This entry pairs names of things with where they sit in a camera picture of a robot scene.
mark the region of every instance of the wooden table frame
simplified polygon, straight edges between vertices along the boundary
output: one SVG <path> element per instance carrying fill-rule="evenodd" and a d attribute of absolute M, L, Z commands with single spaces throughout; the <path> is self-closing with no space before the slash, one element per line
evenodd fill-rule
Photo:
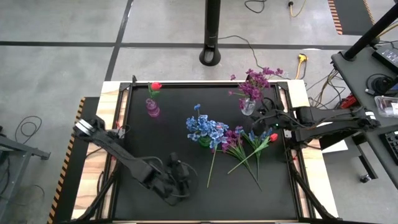
<path fill-rule="evenodd" d="M 305 85 L 302 80 L 271 80 L 272 82 L 282 82 L 286 83 L 289 88 L 289 94 L 285 95 L 285 91 L 283 89 L 280 90 L 280 95 L 282 101 L 284 103 L 285 108 L 288 108 L 286 98 L 288 97 L 291 102 L 291 107 L 298 106 L 309 106 L 307 92 L 305 91 Z M 225 81 L 202 81 L 198 83 L 211 83 L 211 82 L 225 82 Z M 119 124 L 123 124 L 124 112 L 126 110 L 126 102 L 128 98 L 128 94 L 122 94 L 122 97 L 119 97 L 119 91 L 121 87 L 121 83 L 131 83 L 129 82 L 104 82 L 101 96 L 99 98 L 98 109 L 96 111 L 96 115 L 102 118 L 106 123 L 106 129 L 113 129 L 114 121 L 118 121 Z M 120 103 L 120 112 L 116 114 L 115 112 L 117 107 L 117 102 Z M 319 142 L 314 140 L 310 143 L 311 146 L 319 147 Z M 98 147 L 94 144 L 89 144 L 87 154 L 94 151 Z M 321 202 L 321 204 L 331 213 L 333 216 L 337 217 L 337 211 L 335 207 L 335 201 L 333 198 L 333 194 L 331 191 L 330 183 L 328 180 L 328 175 L 326 172 L 326 166 L 323 161 L 322 152 L 318 149 L 306 148 L 302 150 L 302 163 L 299 163 L 299 160 L 295 160 L 295 166 L 297 170 L 300 172 L 301 169 L 305 169 L 307 176 L 303 177 L 308 180 L 309 186 L 312 192 L 315 194 L 317 199 Z M 78 218 L 80 215 L 84 213 L 86 208 L 91 204 L 93 199 L 96 197 L 96 189 L 97 189 L 97 180 L 100 177 L 101 173 L 104 171 L 105 162 L 111 162 L 113 167 L 114 161 L 111 160 L 110 156 L 107 156 L 106 151 L 100 150 L 86 159 L 83 167 L 83 172 L 80 179 L 80 184 L 78 187 L 78 192 L 75 200 L 75 208 L 73 209 L 72 219 Z M 298 194 L 300 196 L 301 207 L 303 208 L 302 214 L 303 217 L 310 217 L 311 210 L 308 210 L 307 202 L 308 200 L 305 197 L 305 194 L 300 186 L 298 187 Z M 111 192 L 112 188 L 108 191 L 102 209 L 102 216 L 97 218 L 106 218 L 108 216 L 109 204 L 111 200 Z M 315 211 L 315 216 L 320 218 L 319 214 Z"/>

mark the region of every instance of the black pole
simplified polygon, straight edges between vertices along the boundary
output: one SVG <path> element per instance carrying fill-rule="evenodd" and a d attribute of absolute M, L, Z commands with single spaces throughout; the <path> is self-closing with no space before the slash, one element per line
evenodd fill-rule
<path fill-rule="evenodd" d="M 350 49 L 344 53 L 344 58 L 352 60 L 356 54 L 369 45 L 383 30 L 398 17 L 398 4 L 395 4 L 376 24 L 374 24 Z"/>
<path fill-rule="evenodd" d="M 199 61 L 206 66 L 214 66 L 221 60 L 218 51 L 220 9 L 221 0 L 206 0 L 205 43 L 199 55 Z"/>

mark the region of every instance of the red flower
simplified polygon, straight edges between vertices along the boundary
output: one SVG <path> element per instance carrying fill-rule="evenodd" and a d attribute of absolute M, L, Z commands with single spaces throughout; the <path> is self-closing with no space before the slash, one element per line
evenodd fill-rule
<path fill-rule="evenodd" d="M 277 133 L 271 134 L 271 136 L 269 136 L 269 139 L 270 142 L 276 141 L 276 139 L 278 139 L 278 134 Z"/>
<path fill-rule="evenodd" d="M 152 83 L 150 85 L 150 87 L 152 88 L 152 90 L 158 91 L 158 90 L 160 90 L 160 88 L 162 88 L 162 84 L 156 82 L 156 83 Z"/>

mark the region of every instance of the small vase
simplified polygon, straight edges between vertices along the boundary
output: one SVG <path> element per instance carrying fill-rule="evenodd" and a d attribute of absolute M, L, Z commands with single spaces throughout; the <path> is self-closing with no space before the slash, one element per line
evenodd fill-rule
<path fill-rule="evenodd" d="M 209 136 L 200 137 L 198 142 L 201 147 L 210 147 L 211 138 Z"/>
<path fill-rule="evenodd" d="M 151 116 L 153 118 L 156 118 L 157 116 L 159 116 L 160 109 L 157 106 L 157 103 L 151 98 L 148 98 L 145 102 L 147 104 L 147 111 L 148 111 L 149 116 Z"/>
<path fill-rule="evenodd" d="M 250 98 L 246 98 L 244 99 L 242 114 L 249 116 L 253 114 L 255 108 L 256 108 L 256 102 L 254 100 L 250 100 Z"/>

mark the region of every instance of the pink vase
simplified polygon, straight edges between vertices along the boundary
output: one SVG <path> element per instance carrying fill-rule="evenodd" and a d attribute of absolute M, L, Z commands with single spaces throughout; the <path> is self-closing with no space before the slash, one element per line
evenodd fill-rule
<path fill-rule="evenodd" d="M 156 118 L 157 116 L 159 116 L 160 109 L 157 106 L 157 103 L 151 98 L 148 98 L 145 102 L 147 104 L 147 111 L 148 111 L 149 116 L 151 116 L 153 118 Z"/>

